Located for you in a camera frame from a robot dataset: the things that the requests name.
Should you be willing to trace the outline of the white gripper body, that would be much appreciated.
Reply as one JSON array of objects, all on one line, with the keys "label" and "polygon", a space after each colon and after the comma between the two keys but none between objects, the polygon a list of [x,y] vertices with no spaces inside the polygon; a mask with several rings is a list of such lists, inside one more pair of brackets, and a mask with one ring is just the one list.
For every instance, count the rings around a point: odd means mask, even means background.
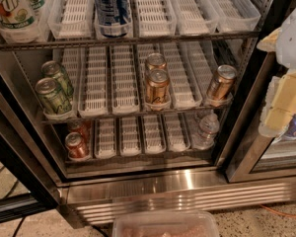
[{"label": "white gripper body", "polygon": [[275,52],[279,64],[296,69],[296,8],[280,27]]}]

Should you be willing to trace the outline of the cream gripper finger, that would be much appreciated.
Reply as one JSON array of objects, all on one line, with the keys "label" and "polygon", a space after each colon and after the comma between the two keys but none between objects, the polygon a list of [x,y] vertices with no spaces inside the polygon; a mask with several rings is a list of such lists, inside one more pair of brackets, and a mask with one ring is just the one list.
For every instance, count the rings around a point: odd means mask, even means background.
[{"label": "cream gripper finger", "polygon": [[259,118],[259,133],[275,137],[282,133],[296,114],[296,70],[274,76],[267,88]]},{"label": "cream gripper finger", "polygon": [[281,29],[277,28],[258,42],[257,49],[265,52],[275,52],[276,41]]}]

